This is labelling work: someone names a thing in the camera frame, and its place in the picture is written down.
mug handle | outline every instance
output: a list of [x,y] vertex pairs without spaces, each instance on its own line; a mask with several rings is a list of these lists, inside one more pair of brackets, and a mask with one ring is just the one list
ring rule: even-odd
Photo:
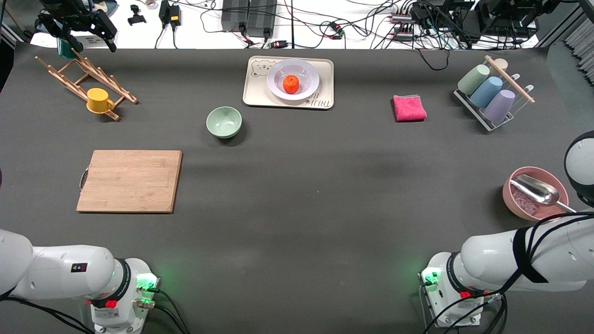
[[108,109],[109,110],[115,109],[115,103],[113,101],[111,101],[110,99],[108,99]]

wooden cutting board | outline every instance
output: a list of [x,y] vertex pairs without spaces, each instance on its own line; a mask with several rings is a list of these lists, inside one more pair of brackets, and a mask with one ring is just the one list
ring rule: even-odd
[[173,211],[181,151],[96,150],[78,212]]

red button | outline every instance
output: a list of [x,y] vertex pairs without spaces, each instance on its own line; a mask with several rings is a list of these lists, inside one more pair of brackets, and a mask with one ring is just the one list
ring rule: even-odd
[[115,306],[118,304],[117,301],[115,300],[108,300],[105,302],[105,307],[106,308],[115,308]]

green bowl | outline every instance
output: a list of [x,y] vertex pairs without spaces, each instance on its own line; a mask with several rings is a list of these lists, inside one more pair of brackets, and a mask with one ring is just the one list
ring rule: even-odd
[[206,118],[206,127],[218,138],[231,138],[241,128],[241,114],[231,107],[218,107]]

folded pink cloth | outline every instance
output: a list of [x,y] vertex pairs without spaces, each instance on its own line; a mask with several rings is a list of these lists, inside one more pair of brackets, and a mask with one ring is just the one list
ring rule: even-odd
[[396,121],[399,122],[422,121],[427,118],[419,96],[394,95],[394,113],[396,113]]

